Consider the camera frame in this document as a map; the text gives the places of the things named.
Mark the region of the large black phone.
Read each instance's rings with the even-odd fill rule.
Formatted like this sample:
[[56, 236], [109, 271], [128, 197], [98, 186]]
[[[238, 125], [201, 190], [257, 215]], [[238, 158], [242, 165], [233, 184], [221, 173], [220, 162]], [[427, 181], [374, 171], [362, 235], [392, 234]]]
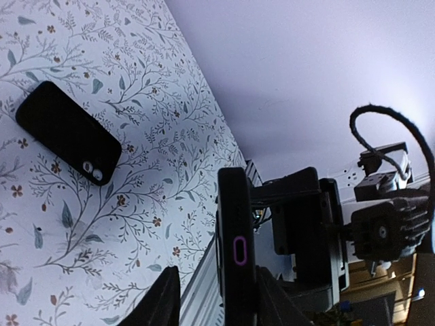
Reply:
[[110, 182], [120, 142], [51, 81], [41, 82], [16, 111], [20, 127], [93, 184]]

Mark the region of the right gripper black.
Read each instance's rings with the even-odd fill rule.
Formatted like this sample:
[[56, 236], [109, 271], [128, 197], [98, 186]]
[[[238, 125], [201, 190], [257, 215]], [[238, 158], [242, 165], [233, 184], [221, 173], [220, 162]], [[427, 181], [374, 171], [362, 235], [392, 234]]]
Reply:
[[251, 205], [270, 209], [278, 255], [294, 255], [294, 280], [277, 279], [301, 311], [327, 311], [349, 286], [343, 213], [334, 179], [313, 167], [251, 189]]

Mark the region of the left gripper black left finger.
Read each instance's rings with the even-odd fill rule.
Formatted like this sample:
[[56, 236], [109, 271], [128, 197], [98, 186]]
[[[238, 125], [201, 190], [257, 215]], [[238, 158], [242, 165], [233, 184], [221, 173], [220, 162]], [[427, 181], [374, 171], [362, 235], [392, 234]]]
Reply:
[[180, 279], [177, 266], [166, 267], [121, 326], [178, 326]]

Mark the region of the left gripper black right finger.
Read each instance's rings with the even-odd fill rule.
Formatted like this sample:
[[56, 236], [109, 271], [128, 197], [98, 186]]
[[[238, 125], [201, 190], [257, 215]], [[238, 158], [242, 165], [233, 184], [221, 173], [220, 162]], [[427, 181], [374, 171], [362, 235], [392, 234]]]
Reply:
[[258, 325], [311, 325], [267, 268], [256, 266], [256, 283]]

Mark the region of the small black phone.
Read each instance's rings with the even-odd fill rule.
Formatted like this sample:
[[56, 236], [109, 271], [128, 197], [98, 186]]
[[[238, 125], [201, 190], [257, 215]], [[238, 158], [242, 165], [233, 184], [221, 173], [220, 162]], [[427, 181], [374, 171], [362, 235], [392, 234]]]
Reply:
[[225, 325], [257, 324], [257, 281], [249, 184], [242, 168], [217, 174], [216, 250]]

